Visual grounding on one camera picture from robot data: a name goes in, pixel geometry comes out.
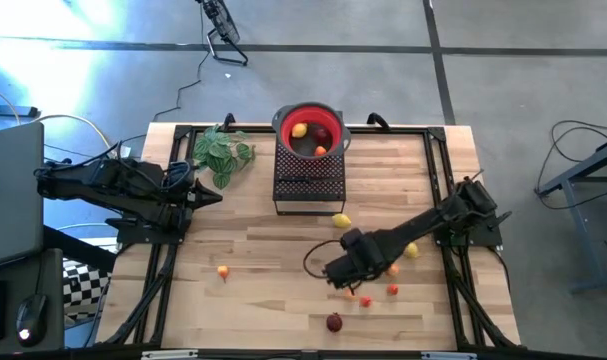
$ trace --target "computer monitor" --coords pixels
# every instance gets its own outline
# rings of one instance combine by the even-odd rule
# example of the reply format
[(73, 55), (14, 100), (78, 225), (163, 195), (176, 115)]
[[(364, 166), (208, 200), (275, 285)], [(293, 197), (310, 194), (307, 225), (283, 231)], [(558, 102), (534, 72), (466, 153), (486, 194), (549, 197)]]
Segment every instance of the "computer monitor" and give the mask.
[(32, 172), (43, 164), (43, 124), (0, 131), (0, 265), (43, 248), (43, 199)]

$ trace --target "white cable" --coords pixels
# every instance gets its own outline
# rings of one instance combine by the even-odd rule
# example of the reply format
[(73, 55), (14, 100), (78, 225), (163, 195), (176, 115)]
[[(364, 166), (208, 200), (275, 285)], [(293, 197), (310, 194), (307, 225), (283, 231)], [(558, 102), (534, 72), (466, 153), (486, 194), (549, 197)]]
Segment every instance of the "white cable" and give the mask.
[(107, 139), (105, 138), (105, 135), (103, 135), (103, 133), (101, 132), (101, 130), (99, 130), (99, 128), (97, 128), (96, 125), (94, 125), (94, 123), (92, 123), (90, 120), (82, 118), (80, 116), (68, 115), (68, 114), (55, 114), (55, 115), (41, 116), (38, 119), (34, 119), (34, 121), (43, 121), (43, 120), (52, 119), (52, 118), (58, 118), (58, 117), (67, 117), (67, 118), (83, 121), (84, 123), (90, 125), (92, 127), (92, 129), (94, 129), (94, 131), (96, 131), (96, 133), (99, 134), (99, 136), (101, 137), (101, 140), (103, 140), (103, 142), (105, 143), (105, 146), (108, 149), (111, 147), (110, 143), (107, 141)]
[(8, 100), (1, 93), (0, 93), (0, 98), (3, 99), (3, 101), (5, 101), (5, 103), (10, 107), (10, 109), (12, 109), (12, 113), (14, 113), (14, 117), (16, 118), (16, 124), (17, 125), (21, 125), (21, 120), (19, 119), (19, 114), (16, 112), (16, 109), (14, 108), (14, 105), (12, 105), (12, 103), (10, 102), (10, 100)]
[(85, 224), (74, 224), (74, 225), (66, 225), (57, 228), (56, 230), (66, 230), (66, 229), (74, 229), (77, 227), (89, 227), (89, 226), (110, 226), (106, 223), (85, 223)]

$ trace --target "computer mouse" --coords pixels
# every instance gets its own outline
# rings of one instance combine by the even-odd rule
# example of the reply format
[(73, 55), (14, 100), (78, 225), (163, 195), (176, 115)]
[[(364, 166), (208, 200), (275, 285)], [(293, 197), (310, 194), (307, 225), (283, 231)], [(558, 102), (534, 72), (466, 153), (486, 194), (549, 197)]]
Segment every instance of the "computer mouse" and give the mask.
[(34, 294), (19, 305), (16, 313), (16, 336), (19, 344), (30, 347), (43, 340), (47, 330), (47, 296)]

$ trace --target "checkered mat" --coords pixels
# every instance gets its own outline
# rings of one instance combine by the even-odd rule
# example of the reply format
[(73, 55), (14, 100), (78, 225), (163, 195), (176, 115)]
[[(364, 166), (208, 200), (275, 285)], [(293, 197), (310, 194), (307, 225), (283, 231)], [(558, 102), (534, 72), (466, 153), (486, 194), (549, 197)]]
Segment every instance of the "checkered mat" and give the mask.
[(63, 306), (66, 324), (92, 318), (112, 274), (76, 261), (63, 262)]

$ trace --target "red fruit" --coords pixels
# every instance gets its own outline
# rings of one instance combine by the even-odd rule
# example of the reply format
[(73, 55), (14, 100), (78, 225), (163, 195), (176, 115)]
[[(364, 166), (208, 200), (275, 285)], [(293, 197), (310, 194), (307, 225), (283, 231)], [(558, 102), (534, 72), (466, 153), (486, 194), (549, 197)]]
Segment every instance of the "red fruit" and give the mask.
[(325, 128), (318, 128), (314, 130), (313, 135), (317, 144), (324, 144), (330, 140), (330, 134)]
[(398, 287), (398, 285), (394, 285), (394, 284), (388, 285), (388, 287), (387, 287), (387, 293), (390, 294), (390, 295), (396, 295), (396, 294), (398, 294), (399, 293), (399, 287)]
[(334, 313), (327, 317), (325, 324), (327, 325), (328, 330), (330, 330), (331, 332), (337, 332), (343, 327), (343, 320), (341, 320), (339, 314)]
[(363, 307), (370, 307), (370, 305), (372, 305), (372, 298), (369, 296), (363, 296), (361, 297), (361, 306)]
[(319, 146), (316, 148), (316, 150), (314, 150), (314, 156), (321, 156), (321, 155), (325, 155), (327, 153), (327, 150), (325, 150), (325, 148), (323, 146)]

